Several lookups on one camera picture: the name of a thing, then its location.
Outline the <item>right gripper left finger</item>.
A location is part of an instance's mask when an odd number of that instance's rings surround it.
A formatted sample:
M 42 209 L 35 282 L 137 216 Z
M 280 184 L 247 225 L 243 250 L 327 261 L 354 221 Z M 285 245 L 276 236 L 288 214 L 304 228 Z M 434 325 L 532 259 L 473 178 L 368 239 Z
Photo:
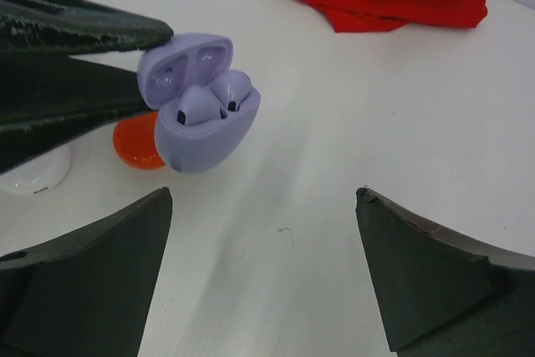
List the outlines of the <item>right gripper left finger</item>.
M 172 218 L 163 187 L 1 258 L 3 356 L 136 356 Z

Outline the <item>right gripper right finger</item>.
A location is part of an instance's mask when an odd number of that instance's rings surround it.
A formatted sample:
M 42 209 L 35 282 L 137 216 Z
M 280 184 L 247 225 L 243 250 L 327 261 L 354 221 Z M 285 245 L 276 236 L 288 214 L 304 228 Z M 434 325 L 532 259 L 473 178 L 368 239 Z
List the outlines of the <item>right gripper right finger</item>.
M 390 351 L 532 356 L 534 258 L 478 241 L 378 192 L 356 219 Z

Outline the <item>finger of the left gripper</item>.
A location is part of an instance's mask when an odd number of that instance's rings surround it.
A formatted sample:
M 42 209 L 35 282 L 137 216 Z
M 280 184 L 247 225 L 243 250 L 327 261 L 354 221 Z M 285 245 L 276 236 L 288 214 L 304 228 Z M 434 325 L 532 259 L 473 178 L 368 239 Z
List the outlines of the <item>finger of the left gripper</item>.
M 158 19 L 86 0 L 1 0 L 1 55 L 102 54 L 166 43 Z
M 1 171 L 149 111 L 133 71 L 68 56 L 3 58 Z

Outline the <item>white earbud charging case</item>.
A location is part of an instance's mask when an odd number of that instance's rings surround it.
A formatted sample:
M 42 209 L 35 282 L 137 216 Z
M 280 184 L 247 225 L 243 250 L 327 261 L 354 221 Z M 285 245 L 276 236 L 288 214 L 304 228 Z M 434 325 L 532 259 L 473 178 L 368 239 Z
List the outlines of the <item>white earbud charging case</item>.
M 72 152 L 62 145 L 1 174 L 1 190 L 19 196 L 32 196 L 53 189 L 68 175 Z

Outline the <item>orange earbud charging case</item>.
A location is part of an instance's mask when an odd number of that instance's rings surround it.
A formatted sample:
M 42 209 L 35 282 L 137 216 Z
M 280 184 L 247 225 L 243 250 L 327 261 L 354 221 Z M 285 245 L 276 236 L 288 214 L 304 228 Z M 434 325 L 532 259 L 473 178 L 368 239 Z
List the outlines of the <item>orange earbud charging case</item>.
M 128 166 L 139 170 L 155 170 L 165 162 L 155 147 L 157 113 L 151 112 L 121 120 L 113 131 L 113 146 L 118 157 Z

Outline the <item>purple earbud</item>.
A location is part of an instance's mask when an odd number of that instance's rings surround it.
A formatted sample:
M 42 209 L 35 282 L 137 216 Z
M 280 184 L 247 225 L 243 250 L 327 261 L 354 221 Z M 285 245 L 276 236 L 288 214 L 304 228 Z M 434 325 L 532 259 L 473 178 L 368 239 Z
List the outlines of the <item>purple earbud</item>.
M 252 81 L 240 70 L 228 70 L 217 76 L 211 83 L 212 93 L 231 112 L 239 110 L 241 103 L 250 95 Z
M 221 107 L 216 96 L 206 87 L 192 85 L 181 96 L 176 121 L 184 126 L 194 126 L 219 120 Z

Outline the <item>purple earbud charging case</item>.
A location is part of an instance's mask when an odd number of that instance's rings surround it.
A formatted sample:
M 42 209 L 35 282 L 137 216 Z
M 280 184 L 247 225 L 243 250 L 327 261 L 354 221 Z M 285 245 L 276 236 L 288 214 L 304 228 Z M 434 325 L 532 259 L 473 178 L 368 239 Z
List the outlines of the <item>purple earbud charging case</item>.
M 198 174 L 220 165 L 241 143 L 256 118 L 261 95 L 252 84 L 236 112 L 218 99 L 222 117 L 194 126 L 176 121 L 178 103 L 192 85 L 211 91 L 212 81 L 232 69 L 231 39 L 209 33 L 183 33 L 146 51 L 137 84 L 146 105 L 156 111 L 155 147 L 172 169 Z

